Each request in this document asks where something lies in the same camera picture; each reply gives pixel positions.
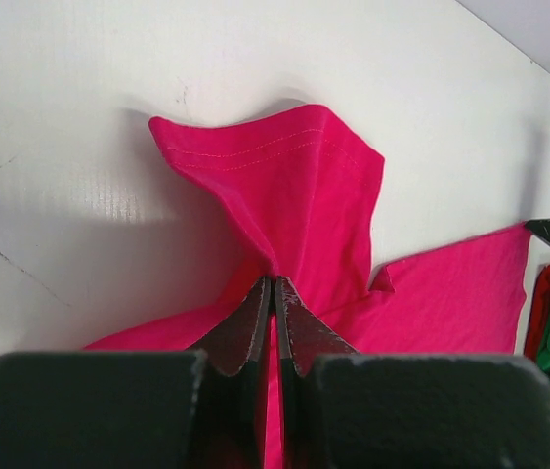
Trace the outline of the magenta t shirt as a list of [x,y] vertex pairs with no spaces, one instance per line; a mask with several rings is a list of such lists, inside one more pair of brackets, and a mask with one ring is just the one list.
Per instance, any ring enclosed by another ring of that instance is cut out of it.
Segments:
[[370,225],[384,158],[327,107],[304,105],[219,128],[155,117],[148,127],[168,165],[221,204],[244,253],[212,305],[115,333],[93,349],[182,352],[267,278],[266,434],[259,468],[287,468],[274,298],[280,277],[363,354],[516,356],[530,240],[523,225],[373,271]]

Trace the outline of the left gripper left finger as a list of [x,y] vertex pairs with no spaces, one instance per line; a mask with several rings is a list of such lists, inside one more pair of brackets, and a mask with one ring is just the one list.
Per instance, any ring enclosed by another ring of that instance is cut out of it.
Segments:
[[0,468],[259,468],[272,284],[182,352],[0,356]]

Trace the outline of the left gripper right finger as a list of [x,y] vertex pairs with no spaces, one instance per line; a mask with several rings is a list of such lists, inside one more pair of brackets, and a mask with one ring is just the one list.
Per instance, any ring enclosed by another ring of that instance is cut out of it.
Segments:
[[287,468],[550,468],[550,385],[510,355],[367,355],[275,283]]

